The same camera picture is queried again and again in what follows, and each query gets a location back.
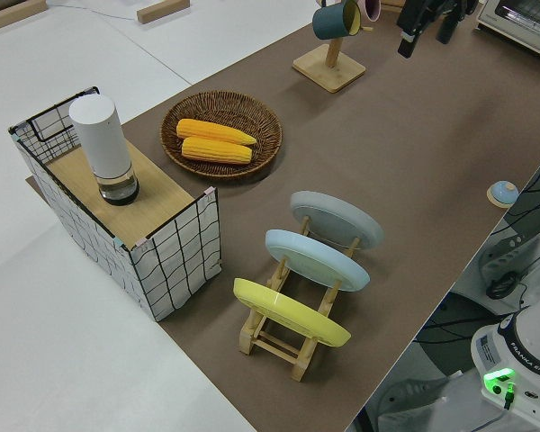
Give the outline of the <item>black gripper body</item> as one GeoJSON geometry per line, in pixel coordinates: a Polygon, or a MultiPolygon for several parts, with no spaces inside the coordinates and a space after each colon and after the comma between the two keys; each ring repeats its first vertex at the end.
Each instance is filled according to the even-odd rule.
{"type": "Polygon", "coordinates": [[[411,0],[406,1],[400,12],[397,25],[401,30],[421,29],[422,32],[434,21],[448,14],[456,14],[458,22],[472,15],[477,7],[476,0],[411,0]]]}

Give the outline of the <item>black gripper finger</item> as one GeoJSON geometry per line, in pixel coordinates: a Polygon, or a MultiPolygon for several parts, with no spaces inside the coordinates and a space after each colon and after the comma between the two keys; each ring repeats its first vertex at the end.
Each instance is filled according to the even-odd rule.
{"type": "Polygon", "coordinates": [[[421,29],[402,30],[400,32],[401,41],[398,47],[398,53],[404,58],[410,58],[416,48],[421,33],[421,29]]]}
{"type": "Polygon", "coordinates": [[[451,40],[457,24],[458,16],[455,13],[446,15],[440,25],[436,39],[442,44],[447,44],[451,40]]]}

